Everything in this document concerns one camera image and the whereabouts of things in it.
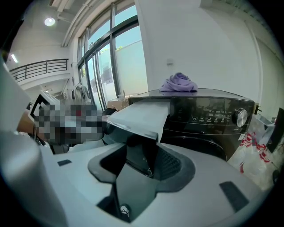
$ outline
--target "metal railing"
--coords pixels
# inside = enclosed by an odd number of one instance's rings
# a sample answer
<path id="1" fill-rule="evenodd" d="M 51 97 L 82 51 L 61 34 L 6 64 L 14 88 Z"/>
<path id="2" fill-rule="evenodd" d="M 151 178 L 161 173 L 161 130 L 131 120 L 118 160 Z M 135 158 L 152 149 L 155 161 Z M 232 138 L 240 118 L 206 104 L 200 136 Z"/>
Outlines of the metal railing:
<path id="1" fill-rule="evenodd" d="M 53 59 L 35 62 L 10 70 L 17 82 L 46 73 L 67 70 L 68 59 Z"/>

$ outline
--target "purple towel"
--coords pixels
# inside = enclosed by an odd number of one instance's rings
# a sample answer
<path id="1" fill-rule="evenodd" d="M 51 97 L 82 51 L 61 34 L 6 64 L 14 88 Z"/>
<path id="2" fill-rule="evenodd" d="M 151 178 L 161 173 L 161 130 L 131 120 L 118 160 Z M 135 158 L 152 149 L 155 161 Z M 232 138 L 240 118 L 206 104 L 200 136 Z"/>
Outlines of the purple towel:
<path id="1" fill-rule="evenodd" d="M 160 91 L 197 91 L 197 84 L 182 73 L 176 73 L 166 79 Z"/>

